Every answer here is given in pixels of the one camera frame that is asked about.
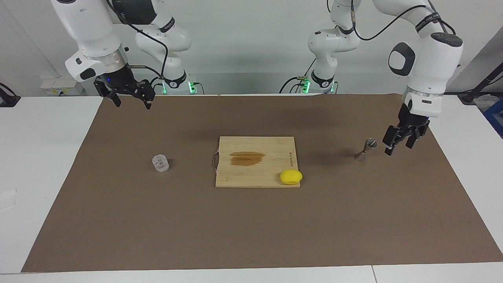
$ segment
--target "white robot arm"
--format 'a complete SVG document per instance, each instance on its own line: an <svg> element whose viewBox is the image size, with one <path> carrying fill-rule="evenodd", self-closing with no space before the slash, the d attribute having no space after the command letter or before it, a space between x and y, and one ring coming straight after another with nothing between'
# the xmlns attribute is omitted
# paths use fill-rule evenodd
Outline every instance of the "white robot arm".
<svg viewBox="0 0 503 283"><path fill-rule="evenodd" d="M309 49L316 56L312 86L321 92L328 91L332 85L337 67L333 54L357 48L362 39L357 34L355 17L360 2L334 0L330 16L337 27L317 31L309 37ZM429 118L440 115L442 95L461 58L463 41L444 32L440 15L427 0L373 0L373 3L378 11L412 23L420 37L415 51L400 42L388 60L392 72L409 78L398 114L399 124L390 126L383 139L386 153L391 155L395 146L407 137L406 146L412 148L415 141L426 134Z"/></svg>
<svg viewBox="0 0 503 283"><path fill-rule="evenodd" d="M148 80L135 80L128 64L121 40L114 33L112 19L106 5L118 14L119 20L129 24L149 25L143 33L162 42L158 42L138 33L136 42L141 50L153 56L162 64L159 79L163 79L171 93L193 93L195 88L189 81L189 75L181 67L175 52L189 49L191 40L187 33L175 24L174 18L167 13L165 1L157 0L51 0L62 24L75 39L78 52L70 57L65 65L77 81L82 82L94 77L95 87L102 97L114 101L120 106L117 94L129 94L142 100L150 109L155 97Z"/></svg>

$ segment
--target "gray wall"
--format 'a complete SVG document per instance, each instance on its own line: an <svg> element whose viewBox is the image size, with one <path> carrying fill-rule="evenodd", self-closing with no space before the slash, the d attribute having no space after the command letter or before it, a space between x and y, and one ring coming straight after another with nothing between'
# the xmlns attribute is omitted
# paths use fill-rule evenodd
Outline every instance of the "gray wall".
<svg viewBox="0 0 503 283"><path fill-rule="evenodd" d="M276 93L290 77L304 74L313 55L307 38L333 28L323 1L304 0L170 0L177 23L193 37L180 53L185 69L204 83L207 93ZM435 7L465 41L457 76L503 26L503 9L494 0L437 0ZM357 12L359 30L370 36L392 17L371 1ZM131 64L158 64L134 45L134 31L116 25ZM390 93L404 90L407 78L391 73L387 59L393 46L417 40L414 27L399 20L370 42L337 55L339 93ZM68 77L64 61L77 50L49 0L0 0L0 80L20 95L42 95L40 78ZM138 79L152 78L135 71ZM92 84L86 85L91 95Z"/></svg>
<svg viewBox="0 0 503 283"><path fill-rule="evenodd" d="M458 78L452 82L449 91L457 92L473 89L501 63L503 63L503 28L496 33ZM488 86L483 91L503 92L503 79Z"/></svg>

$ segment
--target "yellow lemon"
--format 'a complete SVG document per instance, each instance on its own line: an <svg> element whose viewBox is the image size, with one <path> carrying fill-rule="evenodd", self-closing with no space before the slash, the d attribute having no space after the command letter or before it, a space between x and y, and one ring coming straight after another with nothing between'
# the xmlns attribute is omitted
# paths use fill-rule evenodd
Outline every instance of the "yellow lemon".
<svg viewBox="0 0 503 283"><path fill-rule="evenodd" d="M281 172L280 179L285 185L295 185L302 180L302 173L295 169L285 170Z"/></svg>

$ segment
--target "cutting board handle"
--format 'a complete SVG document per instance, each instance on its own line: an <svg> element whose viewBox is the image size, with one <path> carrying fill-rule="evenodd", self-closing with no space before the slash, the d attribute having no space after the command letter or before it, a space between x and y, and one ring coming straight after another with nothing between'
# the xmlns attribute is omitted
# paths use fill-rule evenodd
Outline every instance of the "cutting board handle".
<svg viewBox="0 0 503 283"><path fill-rule="evenodd" d="M213 155L213 169L215 169L215 173L217 173L217 167L218 167L218 162L215 165L215 161L217 161L217 155L219 155L218 149L215 151L215 154Z"/></svg>

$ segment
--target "brown stain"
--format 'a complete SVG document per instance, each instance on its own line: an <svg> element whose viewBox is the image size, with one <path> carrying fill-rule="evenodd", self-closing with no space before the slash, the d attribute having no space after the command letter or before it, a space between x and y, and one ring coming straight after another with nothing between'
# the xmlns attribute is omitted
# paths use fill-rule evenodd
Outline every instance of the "brown stain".
<svg viewBox="0 0 503 283"><path fill-rule="evenodd" d="M231 165L252 166L262 162L266 155L260 152L234 152L230 156L232 157L230 159Z"/></svg>

